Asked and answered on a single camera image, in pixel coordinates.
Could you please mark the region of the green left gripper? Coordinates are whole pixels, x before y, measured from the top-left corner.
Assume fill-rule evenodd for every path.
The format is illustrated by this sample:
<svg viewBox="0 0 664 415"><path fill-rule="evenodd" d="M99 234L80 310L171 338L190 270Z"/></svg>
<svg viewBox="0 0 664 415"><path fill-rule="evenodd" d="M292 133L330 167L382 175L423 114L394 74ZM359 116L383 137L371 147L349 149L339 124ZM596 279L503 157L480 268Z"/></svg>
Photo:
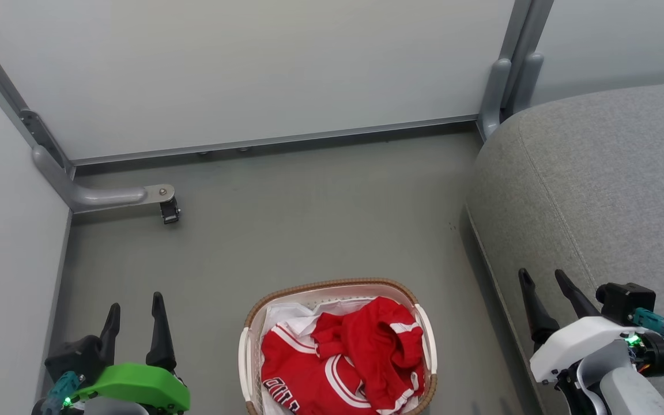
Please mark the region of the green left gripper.
<svg viewBox="0 0 664 415"><path fill-rule="evenodd" d="M176 354L169 330L168 313L161 292L151 303L153 333L146 365L114 365L116 337L120 330L120 305L113 304L100 334L100 360L108 366L91 386L82 386L70 402L111 398L155 408L159 413L185 413L191 408L191 394L176 372Z"/></svg>

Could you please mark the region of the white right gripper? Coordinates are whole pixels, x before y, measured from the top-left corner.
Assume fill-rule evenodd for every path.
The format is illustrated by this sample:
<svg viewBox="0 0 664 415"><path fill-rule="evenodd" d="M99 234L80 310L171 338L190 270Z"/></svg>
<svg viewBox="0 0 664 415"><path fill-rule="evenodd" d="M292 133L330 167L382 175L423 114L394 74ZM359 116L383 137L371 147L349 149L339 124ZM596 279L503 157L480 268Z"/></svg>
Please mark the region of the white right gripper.
<svg viewBox="0 0 664 415"><path fill-rule="evenodd" d="M525 268L519 269L518 278L533 350L537 351L530 358L535 381L555 383L559 373L574 363L585 366L578 373L590 380L597 380L598 375L605 375L615 368L631 367L629 347L622 334L643 334L643 327L620 326L601 317L588 297L563 270L558 269L555 270L556 281L579 318L560 329L540 301L537 284Z"/></svg>

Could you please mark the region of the grey fabric sofa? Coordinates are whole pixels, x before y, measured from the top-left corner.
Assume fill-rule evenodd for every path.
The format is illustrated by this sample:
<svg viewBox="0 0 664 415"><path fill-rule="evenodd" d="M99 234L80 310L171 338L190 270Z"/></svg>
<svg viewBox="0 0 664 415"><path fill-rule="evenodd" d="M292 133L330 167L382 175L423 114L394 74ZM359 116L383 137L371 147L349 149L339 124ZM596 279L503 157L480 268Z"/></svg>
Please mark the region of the grey fabric sofa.
<svg viewBox="0 0 664 415"><path fill-rule="evenodd" d="M609 282L648 287L664 316L664 84L511 116L477 156L465 210L524 369L533 342L522 268L561 326L576 316L555 270L591 299Z"/></svg>

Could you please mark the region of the black caster wheel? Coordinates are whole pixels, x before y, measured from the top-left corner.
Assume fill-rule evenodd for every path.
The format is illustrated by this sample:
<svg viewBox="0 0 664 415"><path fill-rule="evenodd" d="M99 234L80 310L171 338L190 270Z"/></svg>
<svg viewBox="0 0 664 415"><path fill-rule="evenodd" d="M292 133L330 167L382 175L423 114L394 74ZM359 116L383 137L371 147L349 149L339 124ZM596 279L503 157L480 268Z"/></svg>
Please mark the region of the black caster wheel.
<svg viewBox="0 0 664 415"><path fill-rule="evenodd" d="M161 218L163 218L164 224L173 224L180 220L181 209L178 206L176 197L168 201L159 203L159 208L161 211Z"/></svg>

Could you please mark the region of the white cloth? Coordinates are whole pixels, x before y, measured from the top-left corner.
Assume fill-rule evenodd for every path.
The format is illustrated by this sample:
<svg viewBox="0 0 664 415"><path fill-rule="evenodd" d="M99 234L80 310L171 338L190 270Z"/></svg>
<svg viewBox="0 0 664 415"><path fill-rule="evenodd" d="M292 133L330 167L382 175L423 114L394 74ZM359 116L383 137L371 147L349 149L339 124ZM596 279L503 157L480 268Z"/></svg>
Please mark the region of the white cloth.
<svg viewBox="0 0 664 415"><path fill-rule="evenodd" d="M374 299L373 297L362 297L362 299L329 300L317 304L313 309L298 303L285 303L270 305L266 311L266 317L261 331L264 336L274 326L280 325L285 332L297 339L305 347L315 347L311 339L319 315L329 313L336 316L360 310L364 305Z"/></svg>

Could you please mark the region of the red jersey white lettering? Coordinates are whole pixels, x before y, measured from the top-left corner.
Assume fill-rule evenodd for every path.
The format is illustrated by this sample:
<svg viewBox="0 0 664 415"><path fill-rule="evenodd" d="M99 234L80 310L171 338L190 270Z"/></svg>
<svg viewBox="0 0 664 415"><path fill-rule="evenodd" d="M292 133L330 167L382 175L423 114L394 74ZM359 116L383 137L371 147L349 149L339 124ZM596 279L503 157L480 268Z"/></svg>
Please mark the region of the red jersey white lettering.
<svg viewBox="0 0 664 415"><path fill-rule="evenodd" d="M319 357L312 339L295 336L285 324L268 331L261 352L264 390L293 415L378 415L348 357Z"/></svg>

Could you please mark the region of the crumpled red garment white trim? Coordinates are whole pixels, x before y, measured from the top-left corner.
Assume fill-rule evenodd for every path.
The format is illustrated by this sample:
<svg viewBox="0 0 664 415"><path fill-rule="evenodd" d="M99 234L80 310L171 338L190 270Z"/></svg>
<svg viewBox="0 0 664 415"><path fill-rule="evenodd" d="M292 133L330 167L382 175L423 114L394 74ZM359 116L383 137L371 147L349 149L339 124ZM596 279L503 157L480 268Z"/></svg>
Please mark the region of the crumpled red garment white trim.
<svg viewBox="0 0 664 415"><path fill-rule="evenodd" d="M408 308L377 297L345 315L322 313L310 337L345 399L366 399L379 415L395 415L424 391L422 327Z"/></svg>

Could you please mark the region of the white laundry basket wicker rim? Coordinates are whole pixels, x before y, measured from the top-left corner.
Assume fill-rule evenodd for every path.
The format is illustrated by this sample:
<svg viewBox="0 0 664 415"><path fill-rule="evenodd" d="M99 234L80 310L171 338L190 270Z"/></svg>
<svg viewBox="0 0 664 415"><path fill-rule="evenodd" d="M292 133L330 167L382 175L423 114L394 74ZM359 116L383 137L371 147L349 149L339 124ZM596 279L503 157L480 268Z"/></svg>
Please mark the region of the white laundry basket wicker rim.
<svg viewBox="0 0 664 415"><path fill-rule="evenodd" d="M247 315L238 344L238 373L248 415L266 415L261 397L261 331L270 305L292 303L314 309L317 305L337 300L371 299L376 296L405 305L421 324L426 363L424 394L416 407L402 415L430 415L429 405L434 399L438 381L434 329L416 295L398 281L385 278L322 281L272 292L258 300Z"/></svg>

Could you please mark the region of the grey partition foot bracket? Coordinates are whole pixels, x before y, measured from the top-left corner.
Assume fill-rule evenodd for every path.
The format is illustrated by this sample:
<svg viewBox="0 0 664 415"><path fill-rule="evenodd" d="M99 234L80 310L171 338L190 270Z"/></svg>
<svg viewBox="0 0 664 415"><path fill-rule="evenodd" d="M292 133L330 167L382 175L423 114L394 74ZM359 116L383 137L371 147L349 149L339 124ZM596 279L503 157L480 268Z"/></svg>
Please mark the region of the grey partition foot bracket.
<svg viewBox="0 0 664 415"><path fill-rule="evenodd" d="M73 213L89 213L128 206L170 202L176 190L170 184L100 189L80 186L42 145L32 148L32 161Z"/></svg>

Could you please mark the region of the grey double partition post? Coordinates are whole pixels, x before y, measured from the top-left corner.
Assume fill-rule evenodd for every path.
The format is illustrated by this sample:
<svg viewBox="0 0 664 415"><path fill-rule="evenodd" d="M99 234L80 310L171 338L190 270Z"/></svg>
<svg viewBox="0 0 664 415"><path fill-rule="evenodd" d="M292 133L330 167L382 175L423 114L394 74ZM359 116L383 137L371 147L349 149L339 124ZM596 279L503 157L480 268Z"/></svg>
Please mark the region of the grey double partition post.
<svg viewBox="0 0 664 415"><path fill-rule="evenodd" d="M531 105L545 56L538 51L555 0L514 0L498 60L492 64L477 128L483 140L500 124Z"/></svg>

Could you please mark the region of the grey partition bottom rail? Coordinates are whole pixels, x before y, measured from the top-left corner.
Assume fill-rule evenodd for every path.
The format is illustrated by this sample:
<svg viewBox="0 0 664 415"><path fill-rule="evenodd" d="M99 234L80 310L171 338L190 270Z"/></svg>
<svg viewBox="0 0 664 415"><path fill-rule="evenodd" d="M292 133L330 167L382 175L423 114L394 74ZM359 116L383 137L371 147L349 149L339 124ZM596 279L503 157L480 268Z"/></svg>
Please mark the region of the grey partition bottom rail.
<svg viewBox="0 0 664 415"><path fill-rule="evenodd" d="M435 120L420 120L406 123L395 123L390 125L372 126L366 128L335 130L321 133L298 134L284 137L272 137L254 140L240 140L229 142L228 144L208 144L194 145L177 149L151 150L150 152L122 153L105 157L89 157L83 159L74 159L71 163L76 167L97 165L105 163L131 162L134 160L155 159L158 157L176 157L187 155L189 153L214 152L215 150L232 150L240 148L251 148L258 145L278 145L290 144L291 142L302 142L317 139L333 139L340 137L350 137L353 135L366 135L376 133L387 133L391 131L413 130L418 128L429 128L440 125L456 125L461 123L474 122L478 115L448 116L447 118L438 118Z"/></svg>

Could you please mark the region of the grey partition corner post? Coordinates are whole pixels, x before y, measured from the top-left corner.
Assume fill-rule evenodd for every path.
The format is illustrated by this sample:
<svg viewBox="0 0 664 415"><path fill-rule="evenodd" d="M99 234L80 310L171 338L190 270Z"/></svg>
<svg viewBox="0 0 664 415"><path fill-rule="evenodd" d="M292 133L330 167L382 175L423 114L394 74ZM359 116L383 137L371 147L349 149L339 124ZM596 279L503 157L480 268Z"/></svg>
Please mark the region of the grey partition corner post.
<svg viewBox="0 0 664 415"><path fill-rule="evenodd" d="M73 178L76 168L66 157L63 149L61 149L39 113L32 110L26 103L1 64L0 107L30 147L42 147L66 172L68 177Z"/></svg>

